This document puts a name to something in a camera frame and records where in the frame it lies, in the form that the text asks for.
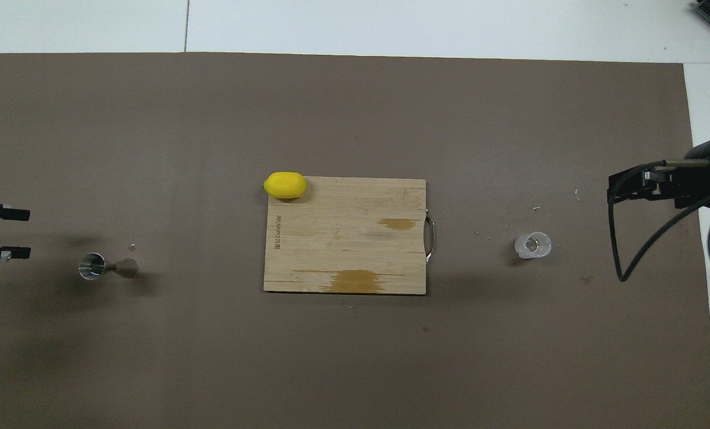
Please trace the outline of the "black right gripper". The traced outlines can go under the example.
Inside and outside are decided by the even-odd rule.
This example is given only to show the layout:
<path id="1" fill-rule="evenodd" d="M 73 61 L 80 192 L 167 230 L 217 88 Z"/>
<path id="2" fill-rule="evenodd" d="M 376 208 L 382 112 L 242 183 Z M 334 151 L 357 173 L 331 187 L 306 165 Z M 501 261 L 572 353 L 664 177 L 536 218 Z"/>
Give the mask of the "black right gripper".
<path id="1" fill-rule="evenodd" d="M 677 209 L 685 209 L 710 195 L 710 141 L 697 145 L 684 155 L 693 160 L 707 160 L 704 167 L 678 167 L 668 174 L 668 181 L 659 186 L 664 199 L 673 199 Z M 646 178 L 658 165 L 639 165 L 608 177 L 607 203 L 646 199 L 652 200 L 658 183 Z"/>

